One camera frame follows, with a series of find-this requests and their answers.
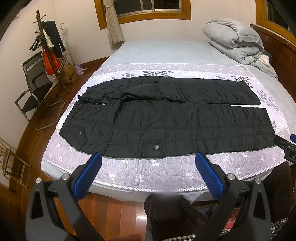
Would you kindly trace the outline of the black padded pants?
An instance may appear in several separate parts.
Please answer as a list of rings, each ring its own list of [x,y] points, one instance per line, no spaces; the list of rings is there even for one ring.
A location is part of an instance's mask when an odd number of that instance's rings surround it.
[[[87,154],[164,158],[260,150],[275,131],[243,81],[140,76],[88,87],[60,135]]]

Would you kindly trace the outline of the small wooden stool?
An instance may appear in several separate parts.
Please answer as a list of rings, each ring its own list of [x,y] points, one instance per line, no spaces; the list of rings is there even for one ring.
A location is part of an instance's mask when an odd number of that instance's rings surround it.
[[[1,170],[5,178],[14,180],[27,188],[25,170],[31,167],[29,163],[20,158],[13,152],[11,147],[1,140]]]

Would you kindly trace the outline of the dark trouser leg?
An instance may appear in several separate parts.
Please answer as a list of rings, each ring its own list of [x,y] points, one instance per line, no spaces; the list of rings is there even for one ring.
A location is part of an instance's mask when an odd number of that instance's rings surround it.
[[[208,218],[181,195],[151,194],[144,202],[154,240],[198,235]]]

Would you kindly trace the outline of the wooden headboard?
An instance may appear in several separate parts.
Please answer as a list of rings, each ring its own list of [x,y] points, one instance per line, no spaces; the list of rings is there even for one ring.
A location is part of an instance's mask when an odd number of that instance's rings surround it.
[[[286,38],[262,26],[250,24],[262,39],[264,48],[272,55],[271,65],[280,83],[293,99],[296,95],[296,54],[295,45]]]

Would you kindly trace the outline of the black folding chair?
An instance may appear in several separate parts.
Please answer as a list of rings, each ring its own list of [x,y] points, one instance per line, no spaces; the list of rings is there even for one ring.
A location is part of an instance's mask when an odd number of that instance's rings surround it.
[[[28,123],[32,124],[33,122],[27,117],[27,113],[38,108],[42,102],[45,102],[45,96],[53,87],[53,81],[50,80],[46,74],[41,51],[25,61],[22,64],[22,68],[28,88],[16,99],[15,105],[18,107]],[[29,98],[23,106],[20,106],[20,100],[27,93],[30,94]]]

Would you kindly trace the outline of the grey folded duvet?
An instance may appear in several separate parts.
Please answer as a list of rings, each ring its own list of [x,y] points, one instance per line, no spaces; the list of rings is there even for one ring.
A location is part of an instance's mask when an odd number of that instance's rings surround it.
[[[271,66],[271,54],[265,50],[262,39],[252,27],[230,18],[219,18],[206,23],[202,31],[221,53],[278,78]]]

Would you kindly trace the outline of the wooden coat rack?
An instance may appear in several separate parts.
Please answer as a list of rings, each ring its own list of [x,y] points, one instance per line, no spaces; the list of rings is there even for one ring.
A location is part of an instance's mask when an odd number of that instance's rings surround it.
[[[59,95],[63,90],[65,90],[67,93],[70,92],[70,85],[73,83],[73,81],[77,78],[75,66],[70,64],[68,61],[68,58],[63,52],[62,58],[57,58],[59,62],[59,70],[56,70],[54,67],[54,64],[51,60],[50,56],[50,50],[53,50],[53,44],[51,42],[50,37],[47,35],[45,30],[42,28],[41,22],[43,21],[43,16],[41,16],[40,11],[36,11],[36,20],[34,21],[35,24],[38,26],[38,30],[36,31],[36,39],[32,46],[30,47],[30,50],[35,51],[39,47],[44,47],[45,51],[47,53],[47,56],[49,58],[50,63],[52,64],[52,67],[55,71],[54,74],[48,75],[51,77],[56,77],[57,81],[60,84],[60,87],[57,91],[57,95]]]

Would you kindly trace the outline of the bed with grey sheet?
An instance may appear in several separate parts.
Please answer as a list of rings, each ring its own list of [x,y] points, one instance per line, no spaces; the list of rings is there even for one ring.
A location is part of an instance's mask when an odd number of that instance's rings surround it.
[[[217,64],[234,66],[239,65],[238,62],[222,54],[216,48],[212,47],[208,42],[197,41],[137,41],[127,42],[123,44],[103,65],[118,65],[118,64],[134,64],[134,63],[189,63],[189,64]],[[74,106],[78,100],[79,94],[70,102],[69,106]],[[260,178],[264,180],[272,170],[263,178],[253,177],[245,180]],[[184,192],[182,194],[190,202],[195,201],[204,192],[207,192],[207,187],[202,192]],[[121,193],[118,190],[110,190],[105,196],[113,197],[121,201],[136,201],[144,202],[150,193],[137,194],[134,192]]]

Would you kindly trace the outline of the orange hanging bag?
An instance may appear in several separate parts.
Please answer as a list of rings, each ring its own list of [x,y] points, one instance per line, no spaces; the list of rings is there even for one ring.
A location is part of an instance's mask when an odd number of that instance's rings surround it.
[[[54,53],[53,50],[50,50],[50,56],[51,56],[51,60],[54,64],[54,67],[56,70],[59,70],[59,62],[58,62],[58,59]],[[49,58],[47,56],[47,53],[45,51],[45,48],[42,47],[42,57],[43,57],[43,63],[44,63],[44,68],[46,70],[46,74],[47,75],[52,75],[55,73],[53,67],[52,67],[52,64],[50,63],[49,61]]]

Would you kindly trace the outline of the black hanging garment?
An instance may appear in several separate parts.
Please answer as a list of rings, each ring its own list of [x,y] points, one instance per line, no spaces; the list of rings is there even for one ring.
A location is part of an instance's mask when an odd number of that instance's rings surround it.
[[[55,21],[42,21],[42,28],[45,30],[47,35],[50,37],[53,46],[53,50],[57,58],[63,57],[63,52],[66,51],[62,39],[60,37],[59,31],[57,29]]]

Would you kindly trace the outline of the beige curtain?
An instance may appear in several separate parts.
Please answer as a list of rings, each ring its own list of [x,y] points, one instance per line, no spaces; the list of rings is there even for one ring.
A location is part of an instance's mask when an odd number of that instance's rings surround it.
[[[105,6],[105,16],[109,43],[119,43],[123,41],[124,38],[115,10],[114,0],[103,0],[103,4]]]

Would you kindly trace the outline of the wooden framed window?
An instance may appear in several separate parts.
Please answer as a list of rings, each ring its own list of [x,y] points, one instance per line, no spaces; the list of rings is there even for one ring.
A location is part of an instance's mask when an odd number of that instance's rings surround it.
[[[179,1],[179,9],[155,9],[154,1],[151,1],[152,9],[132,11],[118,15],[119,24],[126,24],[146,20],[186,20],[192,19],[191,1]],[[105,6],[103,1],[94,1],[96,16],[100,30],[107,28]]]

